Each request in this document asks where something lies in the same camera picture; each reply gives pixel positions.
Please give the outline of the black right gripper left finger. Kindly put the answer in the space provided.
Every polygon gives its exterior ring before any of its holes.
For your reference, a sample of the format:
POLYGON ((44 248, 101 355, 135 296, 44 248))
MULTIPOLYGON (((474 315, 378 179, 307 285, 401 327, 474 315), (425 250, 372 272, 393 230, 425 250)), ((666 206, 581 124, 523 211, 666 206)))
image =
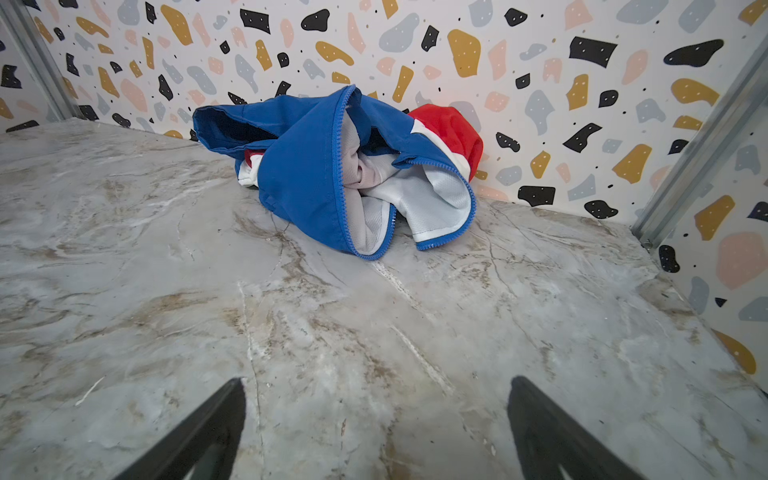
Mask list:
POLYGON ((115 478, 228 480, 245 419, 244 386, 232 378, 115 478))

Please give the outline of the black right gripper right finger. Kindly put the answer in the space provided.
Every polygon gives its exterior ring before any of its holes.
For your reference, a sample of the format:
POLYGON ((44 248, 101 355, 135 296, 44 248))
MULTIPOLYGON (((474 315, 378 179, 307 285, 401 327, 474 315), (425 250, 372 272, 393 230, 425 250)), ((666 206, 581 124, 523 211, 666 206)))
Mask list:
POLYGON ((524 376, 511 380, 507 415, 526 479, 641 477, 524 376))

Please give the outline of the blue red white jacket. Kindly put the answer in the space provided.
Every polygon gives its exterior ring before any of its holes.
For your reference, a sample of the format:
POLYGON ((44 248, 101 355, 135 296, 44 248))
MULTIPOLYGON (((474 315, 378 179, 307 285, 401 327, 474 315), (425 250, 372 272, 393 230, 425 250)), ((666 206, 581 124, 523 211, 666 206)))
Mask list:
POLYGON ((470 183, 484 145, 452 107, 403 112, 349 85, 324 97, 204 106, 193 124, 267 210, 362 259, 386 253, 398 217, 429 250, 459 238, 476 214, 470 183))

